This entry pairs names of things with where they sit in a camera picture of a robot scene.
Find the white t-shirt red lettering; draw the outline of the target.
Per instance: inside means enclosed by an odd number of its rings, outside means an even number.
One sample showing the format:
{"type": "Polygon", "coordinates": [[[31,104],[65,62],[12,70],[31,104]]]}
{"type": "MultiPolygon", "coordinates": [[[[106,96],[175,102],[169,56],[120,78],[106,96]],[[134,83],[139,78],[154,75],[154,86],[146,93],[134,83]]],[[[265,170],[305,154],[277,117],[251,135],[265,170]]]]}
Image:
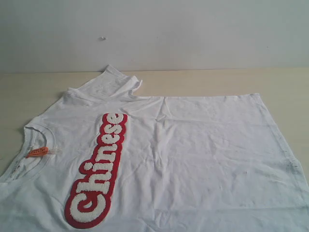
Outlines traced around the white t-shirt red lettering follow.
{"type": "Polygon", "coordinates": [[[1,231],[308,231],[302,167],[259,94],[134,96],[141,84],[108,66],[24,127],[1,231]]]}

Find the orange neck size tag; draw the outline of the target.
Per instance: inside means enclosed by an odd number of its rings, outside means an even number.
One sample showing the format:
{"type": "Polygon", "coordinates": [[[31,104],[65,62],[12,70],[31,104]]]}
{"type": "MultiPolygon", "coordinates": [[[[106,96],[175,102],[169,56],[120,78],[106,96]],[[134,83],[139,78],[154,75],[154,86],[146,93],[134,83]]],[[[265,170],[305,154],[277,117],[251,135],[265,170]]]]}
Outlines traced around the orange neck size tag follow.
{"type": "Polygon", "coordinates": [[[48,147],[40,147],[28,152],[26,158],[43,157],[48,153],[48,147]]]}

